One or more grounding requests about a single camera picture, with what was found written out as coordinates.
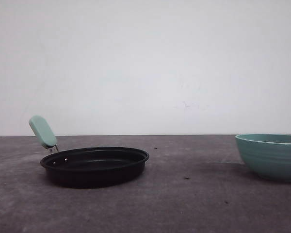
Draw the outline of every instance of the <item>white wall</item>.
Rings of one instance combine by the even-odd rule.
[[[291,0],[0,0],[0,135],[291,133]]]

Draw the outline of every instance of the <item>black frying pan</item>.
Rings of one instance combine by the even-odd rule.
[[[33,116],[29,125],[41,145],[50,153],[40,162],[47,177],[67,187],[101,187],[115,185],[140,175],[149,154],[125,147],[92,147],[58,152],[57,139],[41,116]]]

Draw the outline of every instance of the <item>mint green handle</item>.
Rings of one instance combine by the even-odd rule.
[[[57,144],[57,139],[53,131],[43,117],[31,117],[29,120],[29,125],[42,147],[48,149],[54,147]]]

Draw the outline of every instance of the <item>gray countertop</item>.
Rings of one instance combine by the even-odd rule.
[[[97,189],[50,183],[35,137],[0,137],[0,233],[291,233],[291,183],[242,164],[233,135],[62,136],[62,150],[150,154],[141,176]]]

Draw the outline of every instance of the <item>teal bowl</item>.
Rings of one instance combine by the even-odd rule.
[[[249,169],[266,179],[291,182],[291,135],[240,134],[236,143]]]

